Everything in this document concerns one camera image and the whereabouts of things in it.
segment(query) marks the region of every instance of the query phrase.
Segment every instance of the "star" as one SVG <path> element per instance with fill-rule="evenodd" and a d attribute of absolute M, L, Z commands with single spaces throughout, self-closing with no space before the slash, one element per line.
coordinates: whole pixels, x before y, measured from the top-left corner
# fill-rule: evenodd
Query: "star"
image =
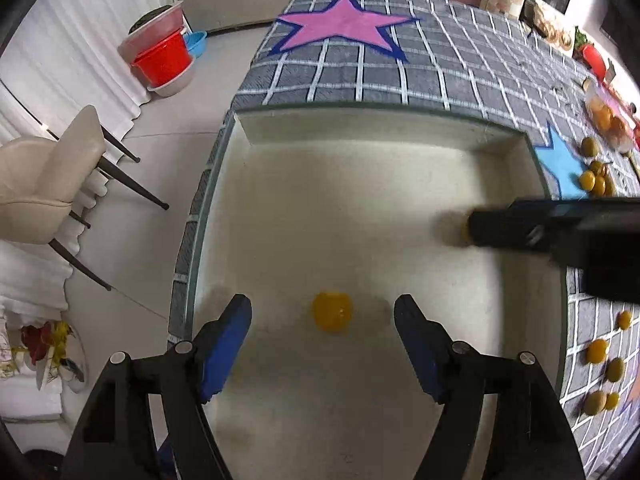
<path fill-rule="evenodd" d="M 338 37 L 367 44 L 383 54 L 406 61 L 404 52 L 389 37 L 385 27 L 416 22 L 419 18 L 364 10 L 356 0 L 332 0 L 323 10 L 281 14 L 276 20 L 293 25 L 294 29 L 271 49 L 269 55 Z"/>
<path fill-rule="evenodd" d="M 560 198 L 584 198 L 587 194 L 578 185 L 585 170 L 584 163 L 566 146 L 556 129 L 547 121 L 549 146 L 534 146 L 538 160 L 558 182 Z"/>

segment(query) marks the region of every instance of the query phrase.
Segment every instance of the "checkered tablecloth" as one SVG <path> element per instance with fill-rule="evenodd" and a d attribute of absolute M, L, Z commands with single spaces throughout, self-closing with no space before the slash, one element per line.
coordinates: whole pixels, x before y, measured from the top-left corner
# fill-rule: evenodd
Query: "checkered tablecloth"
<path fill-rule="evenodd" d="M 292 0 L 284 12 L 321 10 L 330 1 Z M 528 38 L 519 22 L 447 0 L 358 1 L 366 10 L 420 18 L 416 23 L 390 27 L 390 36 L 404 50 L 407 62 L 339 38 L 270 56 L 274 44 L 290 32 L 289 25 L 276 22 L 255 54 L 232 102 L 232 111 L 327 102 L 396 104 L 503 124 L 525 132 L 533 145 L 548 144 L 547 121 L 571 149 L 575 150 L 587 135 L 599 139 L 582 104 L 580 85 L 587 70 L 536 34 Z M 228 139 L 232 123 L 225 124 L 220 139 Z M 218 143 L 212 161 L 217 160 L 216 150 Z M 629 161 L 603 143 L 600 151 L 602 160 L 612 162 L 618 194 L 640 195 Z M 216 174 L 206 170 L 201 184 L 206 186 Z M 555 179 L 548 173 L 545 178 L 551 195 L 557 198 Z M 194 202 L 199 204 L 202 193 L 198 193 Z M 206 222 L 208 210 L 204 209 L 208 208 L 192 207 L 191 223 Z M 196 227 L 188 222 L 181 253 L 190 256 L 194 232 Z M 172 316 L 177 313 L 176 319 L 188 318 L 188 314 L 183 315 L 185 309 L 193 309 L 193 300 L 185 299 L 185 283 L 193 272 L 186 261 L 178 256 L 172 296 Z M 589 297 L 580 290 L 580 273 L 575 269 L 567 271 L 566 293 L 567 351 L 559 397 L 589 473 L 637 424 L 638 405 L 628 405 L 625 400 L 638 370 L 640 307 Z M 633 311 L 632 328 L 625 332 L 616 329 L 616 315 L 623 308 Z M 174 330 L 170 326 L 174 340 L 182 336 L 182 326 L 175 326 Z M 610 341 L 610 356 L 622 356 L 627 362 L 625 377 L 616 385 L 605 382 L 603 365 L 584 362 L 586 345 L 597 336 Z M 581 415 L 585 394 L 599 388 L 620 391 L 620 406 L 595 417 Z"/>

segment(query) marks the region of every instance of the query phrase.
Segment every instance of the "black chair leg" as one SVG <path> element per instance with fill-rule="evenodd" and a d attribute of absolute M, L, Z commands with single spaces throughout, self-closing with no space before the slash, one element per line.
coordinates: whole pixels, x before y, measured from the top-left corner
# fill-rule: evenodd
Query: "black chair leg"
<path fill-rule="evenodd" d="M 98 161 L 98 169 L 103 171 L 110 177 L 120 181 L 129 189 L 132 189 L 133 191 L 142 195 L 143 197 L 148 198 L 154 204 L 158 204 L 165 211 L 169 209 L 169 205 L 167 203 L 162 202 L 158 197 L 149 193 L 145 188 L 143 188 L 142 186 L 140 186 L 140 184 L 138 184 L 135 180 L 133 180 L 128 174 L 126 174 L 119 167 L 117 167 L 112 162 L 108 161 L 103 156 L 100 157 L 100 160 Z"/>
<path fill-rule="evenodd" d="M 102 127 L 102 134 L 104 135 L 104 138 L 107 141 L 109 141 L 111 144 L 113 144 L 122 153 L 127 155 L 131 160 L 133 160 L 134 162 L 140 162 L 140 157 L 135 156 L 133 153 L 131 153 L 127 149 L 127 147 L 124 144 L 122 144 L 118 139 L 116 139 L 114 136 L 112 136 L 104 126 Z"/>
<path fill-rule="evenodd" d="M 68 261 L 72 267 L 75 267 L 80 272 L 82 272 L 85 276 L 88 276 L 89 278 L 94 280 L 94 282 L 97 283 L 98 285 L 103 286 L 107 290 L 111 290 L 111 285 L 109 285 L 109 283 L 105 282 L 104 280 L 101 280 L 100 278 L 98 278 L 98 276 L 96 276 L 89 269 L 87 269 L 80 262 L 80 260 L 78 260 L 75 256 L 73 256 L 73 254 L 71 254 L 69 251 L 67 251 L 66 247 L 63 244 L 61 244 L 59 241 L 57 241 L 55 238 L 53 238 L 53 240 L 49 242 L 49 246 L 54 251 L 56 251 L 60 256 L 62 256 L 66 261 Z"/>
<path fill-rule="evenodd" d="M 91 224 L 89 224 L 89 222 L 87 222 L 75 211 L 69 211 L 69 216 L 71 216 L 71 218 L 73 218 L 76 222 L 80 222 L 87 229 L 91 229 Z"/>

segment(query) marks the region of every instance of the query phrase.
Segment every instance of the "curtain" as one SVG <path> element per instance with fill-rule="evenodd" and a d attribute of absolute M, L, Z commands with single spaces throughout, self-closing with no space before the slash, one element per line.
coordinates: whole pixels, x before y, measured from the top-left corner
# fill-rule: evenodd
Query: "curtain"
<path fill-rule="evenodd" d="M 140 16 L 168 1 L 37 0 L 0 57 L 0 146 L 21 136 L 52 138 L 47 128 L 61 136 L 87 104 L 94 105 L 102 125 L 122 139 L 149 95 L 116 48 Z M 113 149 L 110 158 L 119 156 Z M 74 210 L 95 206 L 95 195 L 107 191 L 105 183 L 94 171 L 75 197 Z M 55 237 L 76 254 L 83 230 L 82 224 L 66 218 Z M 71 273 L 71 266 L 49 246 L 0 240 L 0 318 L 9 328 L 59 320 L 68 308 L 64 283 Z M 0 415 L 59 418 L 62 386 L 60 378 L 56 381 L 38 392 L 28 374 L 3 380 Z M 20 435 L 28 442 L 45 427 L 54 426 L 21 426 Z"/>
<path fill-rule="evenodd" d="M 116 47 L 168 0 L 37 0 L 0 57 L 0 79 L 57 135 L 87 104 L 117 139 L 149 101 Z"/>

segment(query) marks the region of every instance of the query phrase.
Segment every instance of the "bolt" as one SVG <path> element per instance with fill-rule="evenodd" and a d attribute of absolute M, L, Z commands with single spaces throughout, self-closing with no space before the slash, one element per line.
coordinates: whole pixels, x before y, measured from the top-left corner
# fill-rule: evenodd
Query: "bolt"
<path fill-rule="evenodd" d="M 119 365 L 126 358 L 127 355 L 124 352 L 114 352 L 113 354 L 111 354 L 111 357 L 109 357 L 109 361 L 111 361 L 115 365 Z"/>
<path fill-rule="evenodd" d="M 191 352 L 193 345 L 190 341 L 180 341 L 174 348 L 178 354 L 188 354 Z"/>
<path fill-rule="evenodd" d="M 451 345 L 451 349 L 456 354 L 466 354 L 467 352 L 469 352 L 470 348 L 471 346 L 469 346 L 469 344 L 465 343 L 464 341 L 454 341 Z"/>
<path fill-rule="evenodd" d="M 523 352 L 520 354 L 520 362 L 526 365 L 532 365 L 536 362 L 536 356 L 531 352 Z"/>

